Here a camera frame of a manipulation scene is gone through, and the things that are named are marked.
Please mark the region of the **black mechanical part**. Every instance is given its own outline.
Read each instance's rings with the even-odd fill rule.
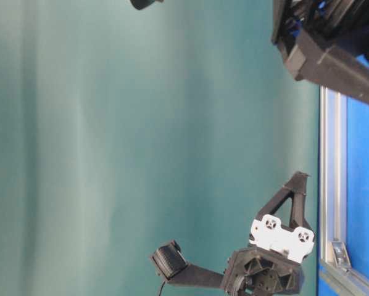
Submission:
[[[221,288],[230,296],[298,294],[303,281],[300,264],[251,246],[233,252]]]
[[[147,6],[150,6],[156,1],[163,2],[163,0],[131,0],[131,3],[136,9],[141,10],[146,8]]]
[[[286,200],[292,198],[290,227],[285,227],[294,229],[302,226],[312,230],[304,218],[307,178],[307,174],[296,172],[258,212],[256,219],[261,221],[264,215],[274,214]],[[256,245],[234,251],[224,275],[187,262],[174,240],[158,248],[150,259],[157,274],[163,278],[162,287],[167,283],[173,286],[223,289],[230,296],[271,296],[297,294],[304,281],[299,263]]]
[[[308,175],[296,172],[291,179],[270,199],[269,202],[257,213],[256,219],[261,221],[266,214],[274,215],[276,211],[287,201],[292,199],[289,227],[282,225],[285,230],[293,232],[298,227],[312,230],[304,217],[305,196],[307,195]]]
[[[157,274],[173,286],[191,286],[219,289],[223,275],[188,263],[180,253],[179,245],[172,240],[159,247],[150,259]]]
[[[369,0],[274,0],[272,42],[295,80],[369,104]]]

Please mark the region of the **teal backdrop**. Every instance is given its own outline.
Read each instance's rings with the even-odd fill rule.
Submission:
[[[0,295],[157,295],[170,239],[222,272],[297,170],[316,229],[318,88],[271,30],[264,0],[0,0]]]

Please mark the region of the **white mounting plate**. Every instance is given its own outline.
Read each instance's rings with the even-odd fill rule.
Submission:
[[[304,227],[297,227],[293,232],[281,227],[281,220],[272,215],[264,215],[261,221],[253,220],[251,234],[254,244],[264,250],[276,251],[287,259],[301,263],[312,252],[315,234]]]

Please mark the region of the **blue surface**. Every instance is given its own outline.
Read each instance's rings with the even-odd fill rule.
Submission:
[[[337,293],[321,278],[319,278],[318,282],[318,294],[319,296],[337,296]]]
[[[349,99],[347,118],[347,248],[369,278],[369,106]]]

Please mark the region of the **black cable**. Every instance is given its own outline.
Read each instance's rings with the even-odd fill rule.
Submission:
[[[165,281],[162,282],[159,293],[157,294],[157,296],[161,296],[162,288],[164,288],[164,285],[165,285]]]

